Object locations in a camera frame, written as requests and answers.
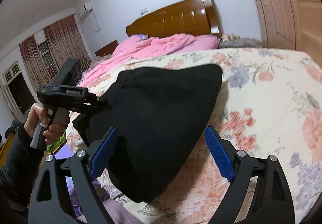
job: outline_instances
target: wardrobe door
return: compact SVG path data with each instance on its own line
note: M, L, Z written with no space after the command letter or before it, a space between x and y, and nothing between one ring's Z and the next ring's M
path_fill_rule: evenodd
M295 50L295 25L291 0L271 0L275 27L276 46Z
M262 45L264 48L268 47L267 44L267 30L266 30L266 22L265 22L265 16L264 16L264 10L262 6L261 0L255 0L257 11L258 11L258 17L260 19L260 29L262 34Z
M322 3L296 0L300 30L300 50L308 53L322 68Z
M267 30L267 47L277 48L275 18L271 0L260 0L265 16Z

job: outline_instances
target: metal screw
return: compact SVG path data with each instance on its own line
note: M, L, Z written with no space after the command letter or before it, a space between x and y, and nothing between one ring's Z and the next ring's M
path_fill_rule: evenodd
M52 161L54 159L54 156L53 155L48 155L47 157L46 157L46 161Z
M239 150L239 151L237 151L237 155L240 157L244 157L244 156L246 156L246 152L243 150Z
M85 154L86 154L86 151L84 151L84 150L80 150L80 151L77 153L77 156L79 156L79 157L83 157L83 156L85 156Z
M271 161L277 161L277 156L275 155L270 155L269 158Z

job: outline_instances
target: nightstand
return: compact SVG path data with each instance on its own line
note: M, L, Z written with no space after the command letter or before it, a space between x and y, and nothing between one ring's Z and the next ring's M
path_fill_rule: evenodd
M105 47L102 47L100 50L96 51L95 54L98 57L103 57L108 54L112 54L118 45L119 45L118 41L114 40L110 44L108 44Z

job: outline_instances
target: human hand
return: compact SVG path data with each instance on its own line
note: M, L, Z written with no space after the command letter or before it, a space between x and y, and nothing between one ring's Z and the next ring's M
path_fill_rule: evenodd
M31 138L35 132L38 119L40 119L42 123L48 124L47 110L39 104L34 103L24 125L26 132ZM69 121L69 116L66 116L59 124L52 124L47 131L44 131L43 135L46 138L47 145L54 144L62 136L62 133L67 129Z

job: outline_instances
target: wall outlet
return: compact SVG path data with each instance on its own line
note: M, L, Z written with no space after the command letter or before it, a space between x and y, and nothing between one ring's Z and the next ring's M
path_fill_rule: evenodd
M141 15L143 15L144 13L147 13L147 12L148 12L147 8L144 8L141 10Z

